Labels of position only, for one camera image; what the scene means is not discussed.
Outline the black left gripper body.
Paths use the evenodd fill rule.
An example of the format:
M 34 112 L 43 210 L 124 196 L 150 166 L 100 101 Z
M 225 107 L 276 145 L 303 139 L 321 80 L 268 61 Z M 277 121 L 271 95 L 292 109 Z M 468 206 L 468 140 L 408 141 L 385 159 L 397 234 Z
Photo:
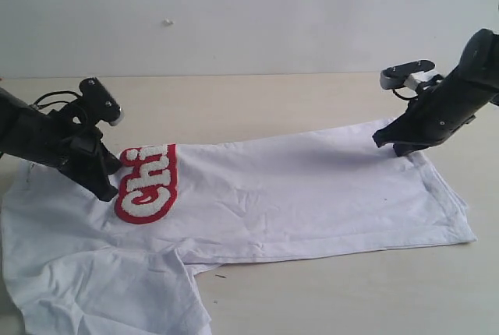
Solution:
M 108 177 L 108 151 L 97 127 L 101 116 L 86 104 L 38 113 L 37 162 L 71 179 Z

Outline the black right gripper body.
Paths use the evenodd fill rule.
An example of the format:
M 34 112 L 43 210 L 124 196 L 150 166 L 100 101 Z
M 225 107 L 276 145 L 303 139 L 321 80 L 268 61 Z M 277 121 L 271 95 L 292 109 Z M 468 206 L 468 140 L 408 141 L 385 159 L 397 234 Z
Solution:
M 446 79 L 427 91 L 404 113 L 408 142 L 442 144 L 476 118 L 478 89 L 474 83 Z

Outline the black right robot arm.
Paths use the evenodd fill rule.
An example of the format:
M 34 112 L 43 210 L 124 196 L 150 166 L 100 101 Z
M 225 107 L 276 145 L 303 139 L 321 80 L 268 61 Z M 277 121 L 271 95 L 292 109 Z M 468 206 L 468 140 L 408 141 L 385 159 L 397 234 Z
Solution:
M 423 59 L 382 70 L 380 86 L 408 104 L 373 134 L 378 147 L 390 143 L 402 157 L 441 145 L 471 123 L 480 108 L 498 105 L 498 34 L 485 28 L 474 33 L 446 76 Z

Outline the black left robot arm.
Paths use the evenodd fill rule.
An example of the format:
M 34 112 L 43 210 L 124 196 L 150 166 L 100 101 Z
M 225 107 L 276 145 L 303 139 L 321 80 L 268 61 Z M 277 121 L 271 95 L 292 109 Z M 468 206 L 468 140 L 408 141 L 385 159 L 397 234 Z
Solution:
M 117 125 L 122 109 L 96 79 L 84 80 L 80 91 L 53 91 L 27 104 L 1 89 L 1 154 L 54 168 L 109 202 L 119 192 L 109 177 L 122 164 L 97 123 Z

